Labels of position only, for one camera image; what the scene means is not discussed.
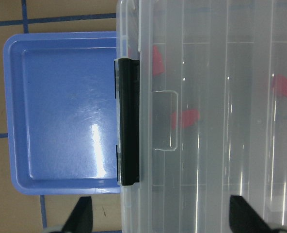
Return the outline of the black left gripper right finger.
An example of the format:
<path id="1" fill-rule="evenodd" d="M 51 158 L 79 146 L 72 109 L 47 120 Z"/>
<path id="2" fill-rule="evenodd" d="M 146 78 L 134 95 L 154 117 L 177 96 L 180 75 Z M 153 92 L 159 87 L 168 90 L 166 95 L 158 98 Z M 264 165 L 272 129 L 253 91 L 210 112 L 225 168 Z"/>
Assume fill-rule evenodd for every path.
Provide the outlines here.
<path id="1" fill-rule="evenodd" d="M 276 233 L 249 205 L 238 195 L 231 195 L 229 201 L 229 226 L 233 233 Z"/>

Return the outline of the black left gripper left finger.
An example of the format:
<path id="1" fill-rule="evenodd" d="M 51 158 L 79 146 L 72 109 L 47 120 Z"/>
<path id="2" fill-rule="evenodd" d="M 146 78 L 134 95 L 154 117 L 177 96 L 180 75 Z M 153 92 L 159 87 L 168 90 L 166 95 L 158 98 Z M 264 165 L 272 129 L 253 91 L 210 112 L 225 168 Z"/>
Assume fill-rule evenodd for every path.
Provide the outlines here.
<path id="1" fill-rule="evenodd" d="M 91 233 L 93 231 L 92 197 L 80 197 L 69 218 L 65 222 L 63 233 Z"/>

